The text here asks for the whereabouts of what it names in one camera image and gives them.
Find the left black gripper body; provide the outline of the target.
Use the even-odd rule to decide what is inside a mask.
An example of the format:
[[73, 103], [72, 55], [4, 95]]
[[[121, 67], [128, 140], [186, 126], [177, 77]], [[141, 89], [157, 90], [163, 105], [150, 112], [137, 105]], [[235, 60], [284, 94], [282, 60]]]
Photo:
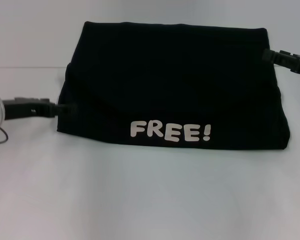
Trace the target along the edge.
[[22, 119], [31, 117], [54, 118], [57, 116], [56, 104], [48, 98], [24, 98], [3, 101], [5, 119]]

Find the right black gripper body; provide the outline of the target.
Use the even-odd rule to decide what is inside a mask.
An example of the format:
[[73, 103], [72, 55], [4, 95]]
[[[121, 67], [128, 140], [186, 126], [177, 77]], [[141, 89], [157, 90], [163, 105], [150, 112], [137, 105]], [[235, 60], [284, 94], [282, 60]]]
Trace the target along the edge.
[[289, 69], [295, 74], [300, 74], [300, 55], [298, 54], [291, 54], [290, 52], [280, 50], [277, 53], [274, 63]]

